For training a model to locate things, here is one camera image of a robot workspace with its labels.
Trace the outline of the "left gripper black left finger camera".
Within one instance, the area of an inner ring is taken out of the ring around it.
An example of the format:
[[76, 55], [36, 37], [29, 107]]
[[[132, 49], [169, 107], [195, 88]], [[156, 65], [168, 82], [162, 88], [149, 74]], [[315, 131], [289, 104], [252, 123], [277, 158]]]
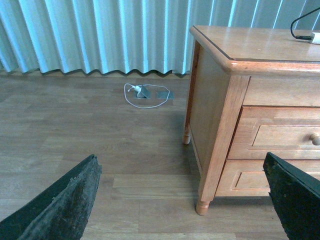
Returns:
[[79, 240], [84, 234], [102, 167], [89, 155], [25, 206], [0, 222], [2, 240]]

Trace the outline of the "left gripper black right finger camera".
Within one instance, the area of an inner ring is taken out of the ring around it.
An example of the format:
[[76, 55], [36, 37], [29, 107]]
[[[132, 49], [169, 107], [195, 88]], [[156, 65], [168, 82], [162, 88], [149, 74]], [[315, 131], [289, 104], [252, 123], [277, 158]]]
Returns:
[[320, 238], [320, 181], [275, 154], [263, 163], [274, 209], [290, 240]]

